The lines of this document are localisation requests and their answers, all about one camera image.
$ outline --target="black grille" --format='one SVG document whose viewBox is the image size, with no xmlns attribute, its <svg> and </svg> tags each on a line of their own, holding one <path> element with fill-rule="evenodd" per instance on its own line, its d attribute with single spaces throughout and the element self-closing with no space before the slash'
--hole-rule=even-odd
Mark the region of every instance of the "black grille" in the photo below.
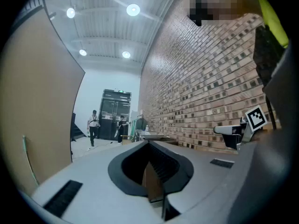
<svg viewBox="0 0 299 224">
<path fill-rule="evenodd" d="M 150 144 L 150 163 L 153 166 L 160 180 L 164 183 L 176 174 L 179 163 L 174 158 L 163 153 Z"/>
<path fill-rule="evenodd" d="M 83 184 L 69 180 L 49 201 L 44 208 L 57 217 L 61 217 Z"/>
<path fill-rule="evenodd" d="M 225 167 L 225 168 L 231 168 L 234 164 L 233 162 L 223 161 L 223 160 L 219 160 L 219 159 L 213 159 L 210 163 L 221 166 L 221 167 Z"/>
</svg>

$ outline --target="ceiling light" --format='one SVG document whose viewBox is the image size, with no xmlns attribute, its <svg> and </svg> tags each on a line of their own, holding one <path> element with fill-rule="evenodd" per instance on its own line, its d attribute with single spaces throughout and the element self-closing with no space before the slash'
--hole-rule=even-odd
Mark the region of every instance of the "ceiling light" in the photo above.
<svg viewBox="0 0 299 224">
<path fill-rule="evenodd" d="M 137 4 L 130 4 L 127 7 L 127 14 L 130 16 L 136 16 L 140 13 L 140 7 Z"/>
<path fill-rule="evenodd" d="M 69 17 L 69 18 L 73 18 L 75 16 L 75 10 L 73 8 L 69 8 L 67 11 L 66 11 L 66 15 Z"/>
<path fill-rule="evenodd" d="M 82 56 L 86 56 L 86 55 L 87 55 L 87 52 L 86 52 L 85 50 L 83 50 L 83 49 L 81 49 L 81 50 L 79 51 L 79 53 L 80 53 L 80 55 L 82 55 Z"/>
<path fill-rule="evenodd" d="M 122 56 L 123 56 L 124 58 L 129 58 L 129 57 L 131 56 L 131 54 L 130 54 L 128 51 L 124 51 L 124 52 L 122 53 Z"/>
</svg>

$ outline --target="glass panel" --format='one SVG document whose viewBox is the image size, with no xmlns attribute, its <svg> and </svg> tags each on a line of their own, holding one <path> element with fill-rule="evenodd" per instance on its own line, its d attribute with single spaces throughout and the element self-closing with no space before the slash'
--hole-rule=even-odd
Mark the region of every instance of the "glass panel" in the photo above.
<svg viewBox="0 0 299 224">
<path fill-rule="evenodd" d="M 101 119 L 100 119 L 100 138 L 110 140 L 111 139 L 111 128 L 113 123 L 113 110 L 114 110 L 113 100 L 103 100 Z"/>
<path fill-rule="evenodd" d="M 103 98 L 122 99 L 123 101 L 130 101 L 130 94 L 124 94 L 114 91 L 105 91 Z"/>
<path fill-rule="evenodd" d="M 112 116 L 113 108 L 114 108 L 114 101 L 104 99 L 103 100 L 103 106 L 102 106 L 102 114 L 101 114 L 102 117 L 105 116 L 105 115 L 107 115 L 107 116 L 111 115 Z"/>
<path fill-rule="evenodd" d="M 127 102 L 118 102 L 117 113 L 116 113 L 116 120 L 121 120 L 121 115 L 125 117 L 124 120 L 129 120 L 129 112 L 130 112 L 130 105 Z"/>
</svg>

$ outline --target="glass door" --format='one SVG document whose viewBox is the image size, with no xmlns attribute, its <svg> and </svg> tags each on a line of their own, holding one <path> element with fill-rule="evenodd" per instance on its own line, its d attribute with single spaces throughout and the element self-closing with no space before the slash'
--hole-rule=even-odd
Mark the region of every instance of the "glass door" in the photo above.
<svg viewBox="0 0 299 224">
<path fill-rule="evenodd" d="M 131 93 L 119 93 L 112 90 L 104 90 L 100 110 L 100 139 L 117 140 L 115 136 L 117 123 L 124 116 L 124 121 L 129 121 Z M 124 135 L 128 134 L 128 126 L 125 126 Z"/>
<path fill-rule="evenodd" d="M 114 100 L 104 99 L 100 114 L 100 138 L 105 140 L 111 139 L 113 124 L 114 106 L 117 103 Z"/>
</svg>

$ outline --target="white wall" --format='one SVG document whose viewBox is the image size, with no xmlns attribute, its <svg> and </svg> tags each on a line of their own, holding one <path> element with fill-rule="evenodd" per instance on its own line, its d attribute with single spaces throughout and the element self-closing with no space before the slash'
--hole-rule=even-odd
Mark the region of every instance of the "white wall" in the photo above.
<svg viewBox="0 0 299 224">
<path fill-rule="evenodd" d="M 140 73 L 133 70 L 107 69 L 97 64 L 82 64 L 85 76 L 78 91 L 74 113 L 75 124 L 87 136 L 87 120 L 93 110 L 100 110 L 104 89 L 132 93 L 131 111 L 138 110 Z"/>
</svg>

